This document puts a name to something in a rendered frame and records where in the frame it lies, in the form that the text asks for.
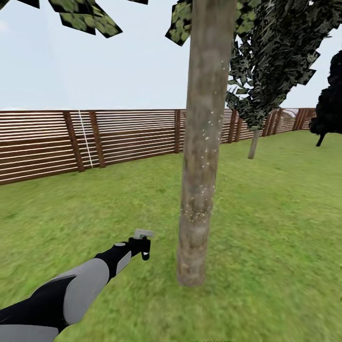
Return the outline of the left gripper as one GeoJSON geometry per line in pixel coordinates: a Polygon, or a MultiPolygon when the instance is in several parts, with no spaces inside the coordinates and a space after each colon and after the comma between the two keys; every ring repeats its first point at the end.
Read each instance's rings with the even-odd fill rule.
{"type": "Polygon", "coordinates": [[[136,254],[138,254],[139,252],[149,253],[149,251],[151,250],[151,240],[147,240],[146,238],[134,239],[133,237],[130,237],[129,242],[134,242],[136,244],[136,254]]]}

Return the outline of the pesticide atomizer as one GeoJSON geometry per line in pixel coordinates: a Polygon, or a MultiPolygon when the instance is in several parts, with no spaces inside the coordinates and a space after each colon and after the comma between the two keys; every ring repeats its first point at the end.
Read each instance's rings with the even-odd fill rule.
{"type": "Polygon", "coordinates": [[[150,254],[149,253],[141,252],[141,255],[142,255],[142,259],[143,260],[149,260],[150,259],[150,254]]]}

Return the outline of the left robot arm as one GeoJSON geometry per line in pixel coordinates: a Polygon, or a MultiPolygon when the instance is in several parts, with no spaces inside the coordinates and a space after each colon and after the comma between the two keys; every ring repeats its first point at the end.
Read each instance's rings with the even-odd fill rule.
{"type": "Polygon", "coordinates": [[[99,292],[139,252],[149,253],[154,232],[136,229],[121,242],[76,268],[57,275],[28,299],[0,309],[0,342],[53,342],[83,319],[99,292]]]}

